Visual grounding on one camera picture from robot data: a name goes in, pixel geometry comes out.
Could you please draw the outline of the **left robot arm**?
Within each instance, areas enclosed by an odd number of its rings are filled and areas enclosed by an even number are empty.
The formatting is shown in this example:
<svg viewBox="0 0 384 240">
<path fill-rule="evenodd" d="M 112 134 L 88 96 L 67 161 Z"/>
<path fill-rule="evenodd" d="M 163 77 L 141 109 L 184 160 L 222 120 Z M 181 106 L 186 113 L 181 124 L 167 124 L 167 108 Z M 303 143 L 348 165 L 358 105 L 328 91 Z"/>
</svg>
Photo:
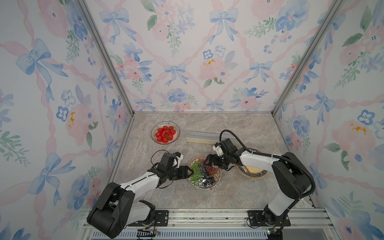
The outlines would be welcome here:
<svg viewBox="0 0 384 240">
<path fill-rule="evenodd" d="M 107 184 L 87 217 L 87 223 L 107 237 L 117 237 L 126 226 L 140 224 L 150 227 L 156 223 L 156 207 L 145 200 L 136 200 L 145 193 L 159 189 L 167 180 L 188 179 L 194 171 L 181 166 L 183 155 L 164 153 L 142 176 L 123 184 Z"/>
</svg>

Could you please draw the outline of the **glass bowl of strawberries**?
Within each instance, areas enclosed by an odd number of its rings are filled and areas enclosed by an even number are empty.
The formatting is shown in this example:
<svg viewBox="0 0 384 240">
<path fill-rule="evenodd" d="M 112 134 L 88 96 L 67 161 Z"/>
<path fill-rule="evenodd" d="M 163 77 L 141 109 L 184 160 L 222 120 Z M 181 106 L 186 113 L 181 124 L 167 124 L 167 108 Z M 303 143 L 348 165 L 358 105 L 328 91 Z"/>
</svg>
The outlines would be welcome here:
<svg viewBox="0 0 384 240">
<path fill-rule="evenodd" d="M 161 122 L 153 127 L 151 137 L 157 144 L 168 145 L 175 142 L 180 133 L 180 128 L 176 123 Z"/>
</svg>

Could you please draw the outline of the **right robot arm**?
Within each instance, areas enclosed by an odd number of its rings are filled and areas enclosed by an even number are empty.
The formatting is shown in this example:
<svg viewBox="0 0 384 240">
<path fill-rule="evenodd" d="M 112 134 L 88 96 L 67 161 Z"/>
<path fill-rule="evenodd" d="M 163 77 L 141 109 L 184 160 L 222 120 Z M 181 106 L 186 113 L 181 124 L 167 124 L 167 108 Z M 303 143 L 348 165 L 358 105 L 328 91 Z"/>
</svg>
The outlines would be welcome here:
<svg viewBox="0 0 384 240">
<path fill-rule="evenodd" d="M 255 167 L 274 173 L 279 191 L 264 208 L 261 219 L 268 226 L 282 225 L 288 212 L 299 200 L 315 191 L 314 177 L 293 153 L 266 154 L 247 148 L 244 144 L 241 146 L 238 149 L 230 139 L 216 143 L 213 146 L 216 153 L 208 155 L 204 165 L 226 171 L 234 165 Z"/>
</svg>

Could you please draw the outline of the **cream plastic wrap dispenser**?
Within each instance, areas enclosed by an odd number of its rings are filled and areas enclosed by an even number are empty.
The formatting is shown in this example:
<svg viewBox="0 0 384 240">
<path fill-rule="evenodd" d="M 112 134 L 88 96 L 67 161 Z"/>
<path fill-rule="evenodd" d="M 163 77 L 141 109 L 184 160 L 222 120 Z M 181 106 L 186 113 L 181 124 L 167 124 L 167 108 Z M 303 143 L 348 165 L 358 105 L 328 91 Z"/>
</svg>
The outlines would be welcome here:
<svg viewBox="0 0 384 240">
<path fill-rule="evenodd" d="M 220 134 L 187 131 L 185 134 L 188 143 L 214 145 L 220 142 Z"/>
</svg>

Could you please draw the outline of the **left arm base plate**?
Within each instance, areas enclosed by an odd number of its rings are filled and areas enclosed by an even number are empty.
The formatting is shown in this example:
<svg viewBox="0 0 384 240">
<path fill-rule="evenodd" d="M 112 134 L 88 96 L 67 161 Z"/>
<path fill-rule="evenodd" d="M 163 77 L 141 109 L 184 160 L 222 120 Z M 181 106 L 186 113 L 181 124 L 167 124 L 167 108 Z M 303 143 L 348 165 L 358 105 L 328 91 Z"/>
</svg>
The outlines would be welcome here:
<svg viewBox="0 0 384 240">
<path fill-rule="evenodd" d="M 149 215 L 142 221 L 136 221 L 128 225 L 128 227 L 167 227 L 169 221 L 168 210 L 150 211 Z"/>
</svg>

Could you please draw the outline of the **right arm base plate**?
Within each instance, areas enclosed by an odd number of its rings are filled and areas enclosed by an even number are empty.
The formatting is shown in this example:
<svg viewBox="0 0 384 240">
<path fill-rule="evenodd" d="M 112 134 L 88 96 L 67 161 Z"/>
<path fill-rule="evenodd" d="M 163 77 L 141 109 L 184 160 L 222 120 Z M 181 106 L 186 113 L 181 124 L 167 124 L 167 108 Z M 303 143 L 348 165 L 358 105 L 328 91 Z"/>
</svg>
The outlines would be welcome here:
<svg viewBox="0 0 384 240">
<path fill-rule="evenodd" d="M 247 215 L 247 224 L 251 228 L 291 226 L 288 211 L 284 211 L 280 216 L 275 216 L 272 212 L 265 210 L 249 210 Z"/>
</svg>

